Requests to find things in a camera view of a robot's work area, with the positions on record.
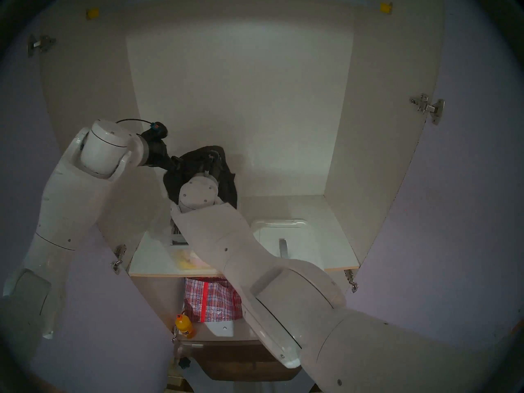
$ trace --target cabinet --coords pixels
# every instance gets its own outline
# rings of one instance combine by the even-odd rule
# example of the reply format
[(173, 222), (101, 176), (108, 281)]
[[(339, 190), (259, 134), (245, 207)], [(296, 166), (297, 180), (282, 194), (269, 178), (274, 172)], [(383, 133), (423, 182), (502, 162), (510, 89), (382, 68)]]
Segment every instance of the cabinet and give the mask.
[[(433, 92), (442, 0), (379, 0), (394, 2), (391, 15), (321, 0), (167, 0), (85, 19), (115, 1), (59, 0), (42, 14), (58, 42), (40, 61), (59, 146), (97, 118), (162, 121), (172, 155), (224, 147), (249, 223), (306, 220), (319, 266), (358, 267), (421, 133), (408, 99)], [(138, 278), (218, 274), (173, 263), (168, 204), (161, 172), (139, 168), (98, 221), (112, 248), (126, 244), (145, 294), (155, 288)]]

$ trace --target red striped bag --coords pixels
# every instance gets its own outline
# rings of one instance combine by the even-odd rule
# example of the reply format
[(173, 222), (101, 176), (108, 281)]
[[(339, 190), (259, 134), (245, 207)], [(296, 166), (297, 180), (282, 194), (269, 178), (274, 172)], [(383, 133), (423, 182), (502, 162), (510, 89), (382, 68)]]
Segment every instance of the red striped bag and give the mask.
[(242, 301), (223, 277), (185, 278), (184, 311), (192, 322), (238, 320)]

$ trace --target metal hinge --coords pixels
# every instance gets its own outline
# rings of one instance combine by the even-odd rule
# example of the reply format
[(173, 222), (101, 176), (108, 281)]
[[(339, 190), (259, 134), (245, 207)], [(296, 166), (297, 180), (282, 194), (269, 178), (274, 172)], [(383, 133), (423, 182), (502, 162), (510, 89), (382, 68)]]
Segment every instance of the metal hinge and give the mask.
[(417, 97), (409, 97), (409, 102), (415, 104), (418, 107), (417, 111), (420, 111), (422, 114), (429, 112), (435, 125), (439, 123), (442, 112), (444, 111), (444, 100), (442, 98), (439, 98), (436, 103), (430, 105), (429, 96), (422, 93)]
[(111, 262), (111, 267), (113, 268), (113, 271), (115, 272), (115, 274), (120, 273), (120, 265), (122, 264), (122, 257), (126, 253), (126, 250), (127, 248), (125, 245), (119, 245), (115, 249), (116, 260), (113, 260)]
[(37, 49), (40, 50), (40, 53), (45, 53), (51, 49), (55, 43), (56, 39), (51, 38), (49, 35), (40, 35), (40, 39), (35, 38), (34, 35), (30, 35), (27, 40), (27, 56), (33, 56)]
[(353, 281), (355, 274), (353, 273), (351, 269), (346, 269), (344, 273), (346, 274), (346, 279), (351, 286), (351, 291), (354, 293), (358, 289), (358, 284), (355, 281)]

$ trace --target cable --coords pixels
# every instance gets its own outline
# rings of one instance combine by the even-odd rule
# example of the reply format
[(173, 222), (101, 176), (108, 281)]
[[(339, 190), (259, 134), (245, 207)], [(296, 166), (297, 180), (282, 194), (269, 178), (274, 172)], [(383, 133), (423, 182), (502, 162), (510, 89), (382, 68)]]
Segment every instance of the cable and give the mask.
[(139, 120), (138, 118), (126, 118), (125, 120), (117, 121), (115, 124), (118, 124), (119, 122), (122, 122), (122, 121), (142, 121), (142, 122), (148, 123), (149, 125), (153, 124), (152, 122), (149, 122), (149, 121), (146, 121), (146, 120)]

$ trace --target orange bottle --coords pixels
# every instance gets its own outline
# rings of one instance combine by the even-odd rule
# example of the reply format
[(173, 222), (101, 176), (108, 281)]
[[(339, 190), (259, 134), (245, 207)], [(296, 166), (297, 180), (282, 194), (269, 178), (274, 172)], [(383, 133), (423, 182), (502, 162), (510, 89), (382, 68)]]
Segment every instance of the orange bottle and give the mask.
[(185, 314), (178, 314), (177, 320), (174, 322), (178, 330), (185, 335), (187, 339), (191, 339), (195, 336), (195, 329), (189, 317)]

